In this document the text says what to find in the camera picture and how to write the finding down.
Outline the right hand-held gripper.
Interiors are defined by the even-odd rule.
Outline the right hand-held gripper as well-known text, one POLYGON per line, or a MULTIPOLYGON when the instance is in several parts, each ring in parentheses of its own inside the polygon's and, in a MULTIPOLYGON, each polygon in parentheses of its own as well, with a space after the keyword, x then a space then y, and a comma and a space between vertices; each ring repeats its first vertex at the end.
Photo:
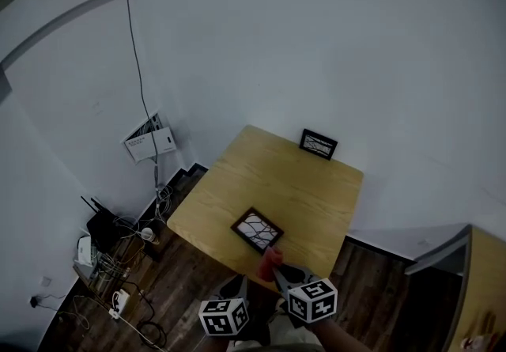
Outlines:
POLYGON ((297 265, 281 265, 275 267, 273 273, 276 287, 287 301, 292 317, 313 324, 337 312, 338 291, 328 278, 320 278, 297 265))

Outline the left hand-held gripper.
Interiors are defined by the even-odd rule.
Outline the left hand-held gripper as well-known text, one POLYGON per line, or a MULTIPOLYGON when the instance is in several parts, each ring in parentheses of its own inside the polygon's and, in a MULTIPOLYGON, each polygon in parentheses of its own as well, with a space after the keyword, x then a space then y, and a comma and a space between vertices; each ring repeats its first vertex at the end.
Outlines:
POLYGON ((248 277, 233 276, 214 289, 209 300, 201 302, 198 317, 211 337, 238 335, 248 324, 248 277))

